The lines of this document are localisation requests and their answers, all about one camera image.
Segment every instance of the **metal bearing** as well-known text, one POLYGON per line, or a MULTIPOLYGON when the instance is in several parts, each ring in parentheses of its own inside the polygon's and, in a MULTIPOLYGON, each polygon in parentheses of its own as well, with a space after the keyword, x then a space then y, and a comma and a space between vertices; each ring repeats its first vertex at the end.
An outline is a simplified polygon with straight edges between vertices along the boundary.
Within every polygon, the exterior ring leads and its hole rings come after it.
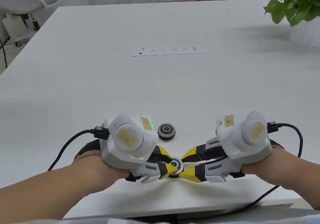
POLYGON ((162 124, 158 128, 158 136, 161 140, 171 140, 176 135, 175 131, 176 131, 176 129, 173 125, 168 124, 168 123, 162 124))
POLYGON ((177 168, 177 171, 169 176, 171 178, 178 178, 180 173, 183 172, 185 169, 182 160, 180 160, 179 158, 176 158, 176 157, 172 158, 170 165, 173 165, 174 167, 177 168))

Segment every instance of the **power strip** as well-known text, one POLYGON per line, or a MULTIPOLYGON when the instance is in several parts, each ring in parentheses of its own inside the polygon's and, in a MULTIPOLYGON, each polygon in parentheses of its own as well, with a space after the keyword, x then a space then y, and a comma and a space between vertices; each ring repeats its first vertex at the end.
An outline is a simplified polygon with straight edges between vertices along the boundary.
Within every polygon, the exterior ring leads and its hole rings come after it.
POLYGON ((153 48, 139 49, 133 51, 131 56, 155 56, 155 55, 188 55, 188 54, 204 54, 204 50, 199 47, 174 47, 174 48, 153 48))

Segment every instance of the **sticker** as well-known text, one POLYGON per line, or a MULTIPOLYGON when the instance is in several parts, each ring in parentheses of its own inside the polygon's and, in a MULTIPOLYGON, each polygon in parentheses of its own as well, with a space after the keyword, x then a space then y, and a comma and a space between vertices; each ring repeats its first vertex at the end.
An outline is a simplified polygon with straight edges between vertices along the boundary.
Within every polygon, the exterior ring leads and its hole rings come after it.
POLYGON ((145 130, 152 130, 152 127, 148 118, 140 117, 140 119, 145 130))
POLYGON ((258 121, 250 131, 250 137, 253 140, 258 140, 260 135, 266 130, 266 127, 258 121))
POLYGON ((235 120, 235 119, 234 119, 234 115, 225 116, 225 117, 224 117, 224 120, 225 120, 225 121, 224 121, 224 122, 225 122, 225 123, 224 123, 224 124, 225 124, 225 127, 234 126, 234 124, 235 124, 235 123, 234 123, 234 122, 235 122, 235 121, 234 121, 234 120, 235 120))
POLYGON ((124 128, 117 132, 116 138, 127 147, 133 147, 137 141, 137 139, 124 128))

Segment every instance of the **green plant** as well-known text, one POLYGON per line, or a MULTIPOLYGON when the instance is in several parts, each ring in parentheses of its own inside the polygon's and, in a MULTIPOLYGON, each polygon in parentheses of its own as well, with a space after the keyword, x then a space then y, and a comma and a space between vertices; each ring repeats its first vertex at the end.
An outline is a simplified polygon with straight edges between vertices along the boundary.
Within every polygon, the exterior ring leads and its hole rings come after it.
POLYGON ((320 16, 320 0, 270 0, 265 12, 271 14, 275 24, 286 17, 295 26, 302 20, 309 22, 320 16))

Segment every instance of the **black cable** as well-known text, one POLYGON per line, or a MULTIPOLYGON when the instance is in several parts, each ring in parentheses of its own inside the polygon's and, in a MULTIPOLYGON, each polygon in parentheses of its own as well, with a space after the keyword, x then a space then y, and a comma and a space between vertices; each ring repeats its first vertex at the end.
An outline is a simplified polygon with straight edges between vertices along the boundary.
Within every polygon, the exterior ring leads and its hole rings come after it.
POLYGON ((81 132, 79 132, 78 134, 75 134, 73 137, 70 138, 70 140, 68 140, 66 142, 66 144, 64 144, 64 146, 61 148, 58 156, 56 157, 56 159, 54 160, 54 162, 51 164, 51 166, 49 167, 48 171, 51 171, 54 166, 57 164, 57 162, 60 160, 61 156, 63 155, 64 151, 66 150, 66 148, 71 144, 71 142, 73 142, 75 139, 77 139, 79 136, 83 135, 83 134, 93 134, 95 138, 97 139, 103 139, 103 140, 108 140, 109 138, 109 130, 107 128, 103 128, 103 127, 95 127, 94 129, 91 130, 83 130, 81 132))
POLYGON ((94 129, 91 130, 84 130, 79 132, 78 134, 75 134, 73 137, 70 138, 70 140, 68 140, 66 142, 66 144, 62 147, 62 149, 60 150, 58 156, 56 157, 56 159, 54 160, 54 162, 51 164, 51 166, 49 167, 48 171, 51 171, 54 166, 57 164, 57 162, 60 160, 62 154, 64 153, 64 151, 66 150, 66 148, 71 144, 71 142, 73 142, 75 139, 77 139, 79 136, 83 135, 83 134, 87 134, 87 133, 94 133, 94 129))
POLYGON ((5 64, 5 68, 8 68, 8 62, 7 62, 7 54, 6 54, 6 50, 5 50, 5 48, 4 48, 4 44, 2 43, 2 40, 1 40, 1 38, 0 38, 0 43, 1 43, 1 48, 3 49, 3 57, 4 57, 4 59, 5 59, 5 61, 4 61, 4 64, 5 64))
MULTIPOLYGON (((273 133, 279 130, 279 128, 281 127, 289 127, 292 128, 296 131, 296 133, 299 136, 300 142, 299 142, 299 151, 298 151, 298 155, 297 157, 301 157, 302 154, 302 148, 303 148, 303 144, 304 144, 304 139, 302 137, 301 132, 299 131, 299 129, 297 127, 295 127, 294 125, 290 125, 290 124, 286 124, 286 123, 268 123, 268 133, 273 133)), ((242 211, 246 211, 248 209, 250 209, 251 207, 255 206, 256 204, 258 204, 263 198, 265 198, 267 195, 269 195, 271 192, 273 192, 274 190, 276 190, 277 188, 279 188, 278 185, 274 186, 273 188, 271 188, 270 190, 268 190, 266 193, 264 193, 262 196, 260 196, 257 200, 255 200, 254 202, 245 205, 244 207, 240 207, 238 209, 229 211, 229 212, 225 212, 225 213, 221 213, 221 214, 217 214, 217 215, 212 215, 212 216, 204 216, 204 217, 194 217, 194 218, 186 218, 186 219, 181 219, 181 220, 187 220, 187 221, 191 221, 191 220, 199 220, 199 219, 207 219, 207 218, 216 218, 216 217, 221 217, 221 216, 225 216, 225 215, 231 215, 231 214, 236 214, 242 211)))

